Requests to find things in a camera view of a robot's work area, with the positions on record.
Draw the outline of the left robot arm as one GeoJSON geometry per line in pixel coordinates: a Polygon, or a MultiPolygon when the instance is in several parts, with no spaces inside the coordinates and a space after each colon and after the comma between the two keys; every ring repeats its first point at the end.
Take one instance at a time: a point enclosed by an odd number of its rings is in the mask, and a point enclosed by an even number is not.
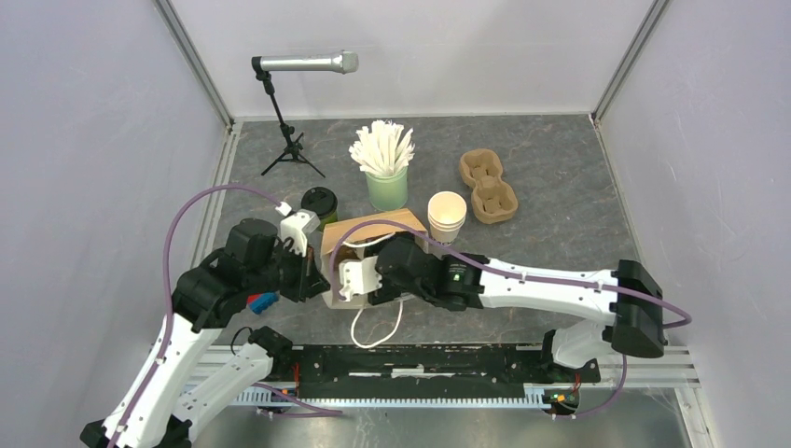
{"type": "Polygon", "coordinates": [[[308,234],[318,216],[299,210],[278,226],[248,218],[225,246],[181,275],[172,311],[144,367],[117,408],[83,428],[89,447],[190,447],[205,427],[255,381],[284,379],[293,368],[293,344],[269,327],[198,386],[185,385],[207,349],[249,297],[276,292],[294,302],[328,291],[316,268],[308,234]]]}

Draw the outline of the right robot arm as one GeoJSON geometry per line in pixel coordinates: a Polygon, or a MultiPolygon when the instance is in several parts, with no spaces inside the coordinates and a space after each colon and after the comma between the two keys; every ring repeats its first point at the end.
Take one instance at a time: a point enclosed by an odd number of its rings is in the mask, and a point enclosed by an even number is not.
{"type": "Polygon", "coordinates": [[[551,381],[611,352],[664,354],[662,290],[637,261],[623,259],[615,270],[594,272],[528,269],[478,254],[437,258],[406,236],[370,253],[382,280],[372,303],[410,294],[453,312],[525,308],[578,317],[572,327],[544,336],[538,366],[551,381]]]}

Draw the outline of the black plastic cup lid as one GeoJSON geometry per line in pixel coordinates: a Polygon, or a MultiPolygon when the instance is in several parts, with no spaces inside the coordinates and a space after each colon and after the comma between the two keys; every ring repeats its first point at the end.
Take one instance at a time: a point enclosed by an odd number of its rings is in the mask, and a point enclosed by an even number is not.
{"type": "Polygon", "coordinates": [[[326,187],[313,187],[306,191],[300,201],[300,208],[313,211],[320,218],[330,217],[337,212],[338,198],[326,187]]]}

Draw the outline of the brown paper bag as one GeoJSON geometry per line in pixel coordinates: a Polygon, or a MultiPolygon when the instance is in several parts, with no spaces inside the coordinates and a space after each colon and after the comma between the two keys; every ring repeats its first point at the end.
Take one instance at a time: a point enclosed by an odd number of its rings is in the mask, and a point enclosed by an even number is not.
{"type": "MultiPolygon", "coordinates": [[[[421,258],[429,255],[428,231],[407,208],[329,224],[324,228],[319,251],[320,272],[329,282],[336,282],[340,286],[339,265],[342,261],[378,256],[384,245],[393,242],[396,238],[405,238],[411,242],[421,258]]],[[[330,309],[356,310],[357,314],[350,326],[351,340],[359,348],[373,349],[386,343],[396,334],[403,316],[403,301],[407,299],[407,294],[390,301],[398,304],[396,322],[390,333],[374,343],[360,343],[355,337],[355,328],[360,315],[365,309],[374,307],[368,304],[368,298],[360,297],[352,302],[341,302],[339,294],[335,295],[331,290],[321,294],[321,298],[330,309]]]]}

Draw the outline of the stack of white paper cups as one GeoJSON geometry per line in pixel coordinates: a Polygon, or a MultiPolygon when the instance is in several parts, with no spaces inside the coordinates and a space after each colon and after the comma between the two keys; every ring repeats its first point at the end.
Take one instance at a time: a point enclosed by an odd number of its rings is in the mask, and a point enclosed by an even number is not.
{"type": "Polygon", "coordinates": [[[457,238],[465,223],[465,199],[452,191],[434,194],[427,205],[431,237],[441,245],[450,245],[457,238]]]}

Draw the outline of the green paper coffee cup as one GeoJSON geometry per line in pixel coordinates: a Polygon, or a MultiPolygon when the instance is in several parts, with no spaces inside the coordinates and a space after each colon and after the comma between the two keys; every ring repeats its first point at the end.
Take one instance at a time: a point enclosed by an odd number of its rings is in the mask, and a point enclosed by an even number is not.
{"type": "Polygon", "coordinates": [[[335,223],[335,222],[338,221],[338,211],[337,210],[332,210],[330,213],[325,213],[325,214],[319,215],[318,217],[320,219],[318,230],[319,231],[323,231],[324,228],[327,225],[335,223]]]}

